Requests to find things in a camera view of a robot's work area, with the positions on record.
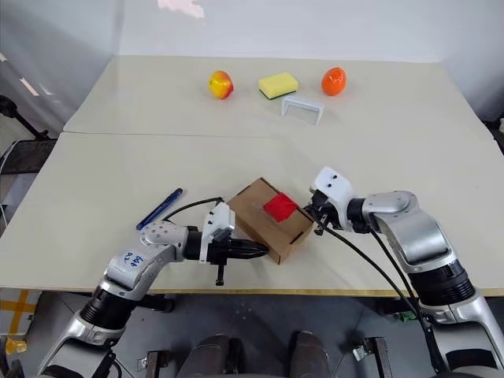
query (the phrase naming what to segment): yellow sponge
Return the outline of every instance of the yellow sponge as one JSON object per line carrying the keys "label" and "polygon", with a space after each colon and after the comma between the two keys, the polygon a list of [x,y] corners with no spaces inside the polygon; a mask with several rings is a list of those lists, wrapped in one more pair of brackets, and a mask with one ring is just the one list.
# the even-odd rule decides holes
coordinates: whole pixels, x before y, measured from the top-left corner
{"label": "yellow sponge", "polygon": [[286,72],[259,80],[259,91],[270,100],[287,93],[296,92],[297,89],[298,82]]}

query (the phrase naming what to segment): floor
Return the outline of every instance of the floor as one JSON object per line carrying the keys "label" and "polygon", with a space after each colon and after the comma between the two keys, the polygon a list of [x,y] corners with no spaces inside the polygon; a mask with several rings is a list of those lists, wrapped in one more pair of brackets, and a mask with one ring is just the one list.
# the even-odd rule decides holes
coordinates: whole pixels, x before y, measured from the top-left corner
{"label": "floor", "polygon": [[[20,354],[27,376],[34,375],[49,345],[87,298],[46,292],[27,335],[28,351]],[[491,300],[504,326],[504,301]],[[290,337],[310,330],[323,341],[332,378],[378,377],[374,357],[356,362],[352,339],[385,337],[394,376],[430,377],[428,352],[417,322],[381,317],[372,299],[294,295],[181,295],[171,313],[137,308],[114,348],[124,377],[144,377],[137,360],[149,350],[172,351],[161,376],[174,377],[192,347],[209,335],[225,333],[243,342],[247,372],[284,375]]]}

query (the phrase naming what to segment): white wall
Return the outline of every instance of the white wall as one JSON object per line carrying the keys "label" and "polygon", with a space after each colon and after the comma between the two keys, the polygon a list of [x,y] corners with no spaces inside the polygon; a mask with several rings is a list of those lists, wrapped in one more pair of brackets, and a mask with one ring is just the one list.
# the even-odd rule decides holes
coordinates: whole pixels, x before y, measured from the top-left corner
{"label": "white wall", "polygon": [[442,61],[492,119],[503,25],[504,0],[0,0],[0,93],[59,131],[114,52]]}

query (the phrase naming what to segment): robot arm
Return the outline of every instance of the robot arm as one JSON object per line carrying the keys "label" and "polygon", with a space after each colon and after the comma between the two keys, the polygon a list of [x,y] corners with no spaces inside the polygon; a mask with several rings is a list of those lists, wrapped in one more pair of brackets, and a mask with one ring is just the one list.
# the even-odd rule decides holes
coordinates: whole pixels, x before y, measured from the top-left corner
{"label": "robot arm", "polygon": [[339,173],[324,167],[307,210],[322,224],[387,237],[420,299],[445,371],[467,365],[504,369],[504,337],[482,294],[471,284],[437,221],[407,191],[358,198]]}
{"label": "robot arm", "polygon": [[202,231],[168,221],[154,222],[133,233],[110,261],[90,301],[74,314],[39,367],[56,377],[108,376],[115,355],[111,347],[124,333],[132,310],[149,291],[159,272],[184,259],[219,265],[217,285],[224,284],[228,258],[258,258],[268,249],[260,243],[232,239],[235,214],[220,203],[207,214]]}

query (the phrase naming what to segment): blue pen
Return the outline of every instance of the blue pen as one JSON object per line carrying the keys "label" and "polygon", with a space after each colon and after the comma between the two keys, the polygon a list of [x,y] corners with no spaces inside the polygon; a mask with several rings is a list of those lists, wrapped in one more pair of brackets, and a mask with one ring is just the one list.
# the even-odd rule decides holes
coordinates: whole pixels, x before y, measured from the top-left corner
{"label": "blue pen", "polygon": [[149,224],[154,219],[156,219],[159,216],[159,214],[161,214],[163,211],[168,209],[168,207],[170,205],[172,205],[172,203],[174,203],[176,201],[176,199],[180,197],[181,194],[182,194],[182,189],[181,188],[176,189],[173,193],[171,193],[171,195],[169,195],[166,198],[166,200],[161,202],[156,209],[152,210],[152,212],[149,215],[147,215],[140,223],[138,223],[136,225],[136,229],[141,230],[147,224]]}

